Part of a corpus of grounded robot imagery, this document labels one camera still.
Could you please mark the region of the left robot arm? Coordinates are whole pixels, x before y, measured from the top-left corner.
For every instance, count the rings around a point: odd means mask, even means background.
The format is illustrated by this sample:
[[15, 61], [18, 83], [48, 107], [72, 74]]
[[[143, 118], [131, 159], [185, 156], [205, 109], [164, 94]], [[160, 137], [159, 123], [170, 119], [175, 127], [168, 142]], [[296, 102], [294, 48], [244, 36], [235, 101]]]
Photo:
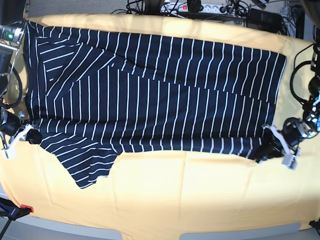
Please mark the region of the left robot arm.
[[[283, 123], [283, 129], [278, 130], [274, 125], [264, 124], [267, 130], [259, 150], [254, 154], [254, 160], [261, 163], [268, 159], [282, 157], [282, 164], [294, 170], [301, 149], [299, 144], [311, 139], [320, 133], [320, 2], [318, 0], [302, 0], [301, 5], [305, 13], [313, 23], [313, 49], [311, 60], [301, 62], [293, 68], [290, 76], [289, 89], [292, 96], [302, 105], [302, 119], [296, 117], [287, 118]], [[294, 90], [294, 78], [302, 67], [310, 65], [314, 72], [313, 78], [308, 84], [309, 99], [298, 96]]]

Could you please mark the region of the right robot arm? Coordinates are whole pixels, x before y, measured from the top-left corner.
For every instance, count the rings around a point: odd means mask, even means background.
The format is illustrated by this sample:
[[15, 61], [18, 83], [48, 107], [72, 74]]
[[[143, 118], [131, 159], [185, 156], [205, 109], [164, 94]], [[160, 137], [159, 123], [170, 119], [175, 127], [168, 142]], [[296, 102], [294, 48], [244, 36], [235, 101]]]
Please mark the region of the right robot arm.
[[[0, 140], [4, 150], [9, 150], [18, 141], [38, 145], [43, 139], [37, 125], [28, 119], [22, 120], [25, 117], [23, 111], [18, 115], [9, 112], [19, 105], [23, 97], [22, 80], [14, 65], [26, 32], [28, 8], [28, 0], [0, 2]], [[4, 103], [12, 77], [17, 80], [17, 100]]]

